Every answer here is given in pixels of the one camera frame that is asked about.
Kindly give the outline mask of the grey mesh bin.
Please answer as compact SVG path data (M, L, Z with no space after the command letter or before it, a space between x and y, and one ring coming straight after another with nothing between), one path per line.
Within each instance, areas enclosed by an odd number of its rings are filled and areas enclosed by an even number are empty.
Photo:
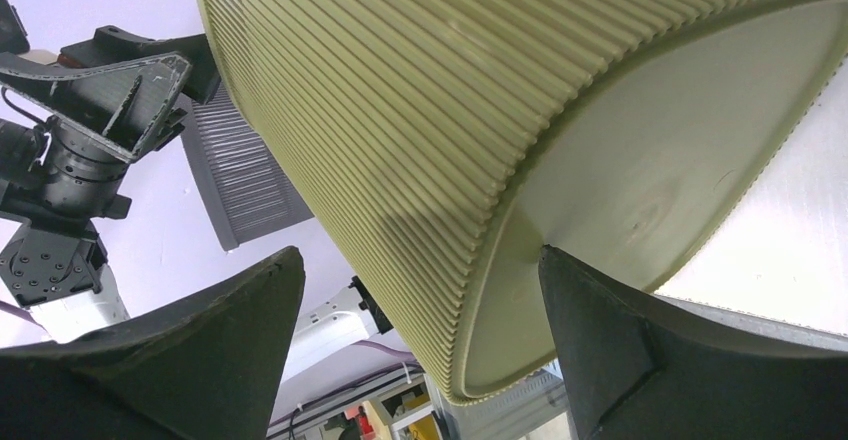
M207 216L225 251L313 217L226 88L185 103L181 142Z

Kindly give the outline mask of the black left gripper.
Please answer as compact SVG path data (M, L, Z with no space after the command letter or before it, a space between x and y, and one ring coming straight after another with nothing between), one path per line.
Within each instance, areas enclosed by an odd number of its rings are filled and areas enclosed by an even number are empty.
M1 210L124 219L132 200L118 190L127 163L156 148L181 91L200 104L217 93L207 37L154 40L106 25L61 48L58 63L66 67L1 55L1 84L67 127L1 122Z

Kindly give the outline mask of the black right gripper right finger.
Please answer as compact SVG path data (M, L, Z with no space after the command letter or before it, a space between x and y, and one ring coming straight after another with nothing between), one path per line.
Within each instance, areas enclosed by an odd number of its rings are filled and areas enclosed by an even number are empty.
M553 246L539 281L582 439L843 439L847 355L738 329Z

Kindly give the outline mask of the white perforated plastic basket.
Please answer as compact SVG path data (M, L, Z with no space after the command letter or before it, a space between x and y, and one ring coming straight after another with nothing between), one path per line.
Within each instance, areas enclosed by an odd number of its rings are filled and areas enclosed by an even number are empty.
M847 68L659 294L847 332Z

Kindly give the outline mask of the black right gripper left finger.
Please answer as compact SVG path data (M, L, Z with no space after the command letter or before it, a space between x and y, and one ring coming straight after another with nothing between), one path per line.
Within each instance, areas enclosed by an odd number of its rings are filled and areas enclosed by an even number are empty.
M5 439L262 439L305 285L293 246L66 344L1 352Z

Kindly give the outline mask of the olive green mesh bin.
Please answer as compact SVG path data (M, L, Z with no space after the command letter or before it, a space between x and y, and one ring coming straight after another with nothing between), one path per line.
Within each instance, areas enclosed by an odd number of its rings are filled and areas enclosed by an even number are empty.
M847 55L847 0L197 0L231 99L442 394L555 356L544 245L652 292Z

